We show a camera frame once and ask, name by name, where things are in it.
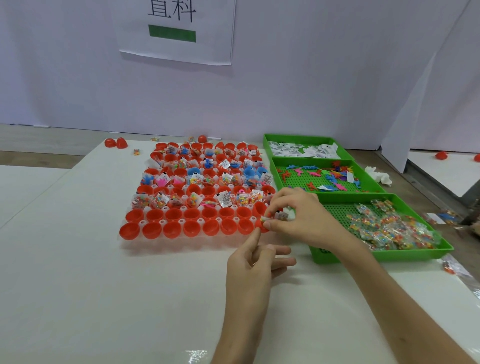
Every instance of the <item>person's left arm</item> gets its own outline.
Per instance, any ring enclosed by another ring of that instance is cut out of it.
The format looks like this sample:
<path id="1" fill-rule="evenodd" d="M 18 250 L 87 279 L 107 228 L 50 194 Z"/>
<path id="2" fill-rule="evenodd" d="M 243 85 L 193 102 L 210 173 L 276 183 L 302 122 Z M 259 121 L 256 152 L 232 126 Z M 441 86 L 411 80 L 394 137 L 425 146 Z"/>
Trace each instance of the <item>person's left arm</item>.
<path id="1" fill-rule="evenodd" d="M 294 266 L 295 258 L 276 258 L 291 253 L 288 246 L 259 246 L 260 229 L 228 259 L 227 300 L 222 334 L 212 364 L 250 364 L 255 359 L 273 278 Z"/>

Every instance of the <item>gray floor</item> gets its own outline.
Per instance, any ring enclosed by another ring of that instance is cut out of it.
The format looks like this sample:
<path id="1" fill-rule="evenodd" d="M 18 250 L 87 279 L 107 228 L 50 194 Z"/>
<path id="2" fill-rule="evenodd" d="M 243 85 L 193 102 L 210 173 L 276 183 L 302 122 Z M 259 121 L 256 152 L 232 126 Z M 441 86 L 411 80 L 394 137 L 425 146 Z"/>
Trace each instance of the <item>gray floor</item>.
<path id="1" fill-rule="evenodd" d="M 397 194 L 409 204 L 418 214 L 439 212 L 440 209 L 420 193 L 401 174 L 395 172 L 375 152 L 365 150 L 349 150 L 356 162 L 362 167 L 377 167 L 377 171 L 387 172 L 393 181 L 391 187 L 384 189 Z M 72 168 L 83 157 L 61 154 L 42 154 L 26 152 L 1 152 L 1 165 Z M 455 247 L 453 256 L 462 264 L 476 280 L 480 281 L 480 239 L 469 232 L 469 229 L 458 231 L 448 225 L 436 225 L 438 231 Z"/>

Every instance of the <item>green plastic basket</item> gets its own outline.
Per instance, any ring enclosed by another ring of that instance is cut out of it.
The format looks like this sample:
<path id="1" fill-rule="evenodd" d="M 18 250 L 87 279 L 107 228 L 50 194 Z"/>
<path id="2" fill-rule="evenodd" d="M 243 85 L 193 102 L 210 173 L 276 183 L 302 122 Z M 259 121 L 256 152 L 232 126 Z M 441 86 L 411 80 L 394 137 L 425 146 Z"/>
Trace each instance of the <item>green plastic basket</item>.
<path id="1" fill-rule="evenodd" d="M 317 166 L 319 169 L 332 168 L 332 162 L 335 159 L 323 159 L 323 158 L 295 158 L 295 157 L 273 157 L 271 158 L 270 170 L 273 174 L 275 184 L 280 189 L 282 187 L 301 187 L 310 192 L 307 187 L 307 183 L 312 182 L 315 187 L 318 186 L 333 186 L 333 184 L 325 178 L 325 174 L 321 173 L 321 177 L 311 176 L 309 172 L 317 172 L 317 170 L 303 170 L 303 173 L 299 176 L 294 170 L 288 170 L 291 174 L 290 177 L 283 179 L 280 177 L 280 173 L 277 169 L 282 171 L 286 170 L 286 167 L 293 164 L 296 166 Z M 341 160 L 340 166 L 351 167 L 353 174 L 360 181 L 360 188 L 355 184 L 347 181 L 337 181 L 344 186 L 347 191 L 333 191 L 333 192 L 321 192 L 323 194 L 345 194 L 348 192 L 357 193 L 362 191 L 368 192 L 385 192 L 385 190 L 373 180 L 357 163 L 353 160 Z"/>
<path id="2" fill-rule="evenodd" d="M 336 150 L 336 153 L 338 154 L 340 159 L 353 160 L 353 157 L 350 154 L 348 154 L 348 152 L 345 149 L 343 149 L 341 145 L 337 143 L 337 141 L 334 138 L 330 138 L 328 136 L 264 134 L 264 148 L 265 148 L 265 151 L 267 152 L 268 157 L 272 159 L 274 155 L 272 153 L 272 149 L 268 145 L 268 142 L 295 143 L 295 144 L 302 144 L 304 146 L 318 146 L 320 144 L 333 145 L 333 143 L 335 143 L 338 145 L 338 149 Z"/>
<path id="3" fill-rule="evenodd" d="M 371 209 L 379 216 L 378 210 L 370 203 L 371 200 L 390 200 L 394 204 L 395 210 L 400 214 L 405 214 L 414 217 L 418 222 L 428 226 L 428 229 L 434 229 L 426 223 L 419 215 L 415 213 L 400 197 L 396 194 L 317 194 L 319 201 L 325 208 L 345 227 L 348 228 L 350 221 L 347 214 L 358 214 L 354 204 L 361 203 Z M 310 247 L 313 261 L 317 264 L 338 263 L 339 260 L 331 252 Z M 442 239 L 436 249 L 411 249 L 411 250 L 384 250 L 373 252 L 373 256 L 379 262 L 394 262 L 394 261 L 419 261 L 438 259 L 445 254 L 453 251 L 453 247 Z"/>

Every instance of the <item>white table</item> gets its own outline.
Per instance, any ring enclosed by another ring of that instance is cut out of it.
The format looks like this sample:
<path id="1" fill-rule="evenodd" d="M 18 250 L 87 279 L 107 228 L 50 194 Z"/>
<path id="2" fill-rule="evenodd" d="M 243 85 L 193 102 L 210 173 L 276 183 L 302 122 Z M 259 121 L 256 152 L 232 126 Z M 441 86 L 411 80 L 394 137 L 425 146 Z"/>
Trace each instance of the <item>white table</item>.
<path id="1" fill-rule="evenodd" d="M 67 171 L 60 168 L 0 166 L 0 228 Z"/>
<path id="2" fill-rule="evenodd" d="M 209 362 L 232 249 L 127 256 L 119 248 L 155 143 L 129 145 L 98 146 L 0 229 L 1 363 Z M 256 362 L 394 363 L 343 267 L 292 249 L 298 264 L 272 288 Z M 435 261 L 385 266 L 480 362 L 479 303 L 460 280 Z M 190 359 L 199 351 L 203 359 Z"/>

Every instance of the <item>person's right hand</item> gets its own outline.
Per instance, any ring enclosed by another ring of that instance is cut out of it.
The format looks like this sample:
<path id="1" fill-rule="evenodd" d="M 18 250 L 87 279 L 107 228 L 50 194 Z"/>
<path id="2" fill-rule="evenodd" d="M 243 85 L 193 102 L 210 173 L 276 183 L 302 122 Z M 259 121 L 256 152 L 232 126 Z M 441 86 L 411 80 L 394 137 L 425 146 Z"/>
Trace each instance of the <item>person's right hand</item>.
<path id="1" fill-rule="evenodd" d="M 299 187 L 282 188 L 273 196 L 265 216 L 272 216 L 283 207 L 294 208 L 295 219 L 267 220 L 264 222 L 266 229 L 284 233 L 310 246 L 332 252 L 335 252 L 339 245 L 359 242 L 323 207 L 316 194 L 307 193 Z"/>

